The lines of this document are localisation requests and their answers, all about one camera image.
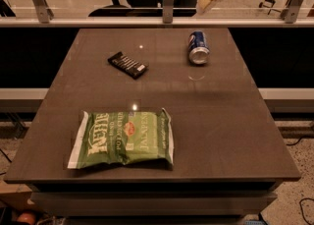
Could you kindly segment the blue pepsi can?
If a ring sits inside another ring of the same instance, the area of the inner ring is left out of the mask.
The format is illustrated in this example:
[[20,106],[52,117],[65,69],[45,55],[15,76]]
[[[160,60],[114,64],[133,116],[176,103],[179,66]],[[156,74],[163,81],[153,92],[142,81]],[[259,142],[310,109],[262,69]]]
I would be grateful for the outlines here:
[[194,65],[205,65],[209,60],[210,49],[206,35],[201,30],[192,32],[188,39],[188,59]]

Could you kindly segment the black snack bar packet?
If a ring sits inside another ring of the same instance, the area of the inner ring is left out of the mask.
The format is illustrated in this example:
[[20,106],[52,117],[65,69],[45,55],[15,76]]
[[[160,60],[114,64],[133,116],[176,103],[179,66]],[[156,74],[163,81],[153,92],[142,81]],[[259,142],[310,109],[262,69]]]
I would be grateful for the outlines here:
[[148,69],[147,65],[144,65],[123,52],[118,52],[115,55],[107,59],[108,63],[116,69],[122,71],[133,79],[137,79],[142,76]]

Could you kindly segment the dark brown table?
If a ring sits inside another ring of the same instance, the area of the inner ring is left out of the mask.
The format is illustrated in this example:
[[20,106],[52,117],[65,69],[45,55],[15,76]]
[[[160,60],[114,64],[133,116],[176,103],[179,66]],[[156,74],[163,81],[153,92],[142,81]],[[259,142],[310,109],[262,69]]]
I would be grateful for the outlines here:
[[229,32],[210,62],[188,29],[83,29],[6,181],[64,216],[243,215],[299,178]]

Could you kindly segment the green kettle chips bag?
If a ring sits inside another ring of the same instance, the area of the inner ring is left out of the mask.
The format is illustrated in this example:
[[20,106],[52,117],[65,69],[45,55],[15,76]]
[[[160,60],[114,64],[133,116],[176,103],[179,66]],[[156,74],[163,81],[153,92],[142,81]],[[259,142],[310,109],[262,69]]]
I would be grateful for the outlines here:
[[155,112],[83,112],[69,169],[165,159],[174,164],[171,117]]

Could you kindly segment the orange ball on floor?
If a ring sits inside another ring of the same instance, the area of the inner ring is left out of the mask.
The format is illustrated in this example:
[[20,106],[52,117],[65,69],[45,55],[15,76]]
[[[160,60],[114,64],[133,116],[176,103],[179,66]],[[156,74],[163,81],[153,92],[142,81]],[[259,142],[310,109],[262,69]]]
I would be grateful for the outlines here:
[[26,223],[27,225],[34,225],[36,222],[36,215],[32,212],[23,212],[19,215],[17,221]]

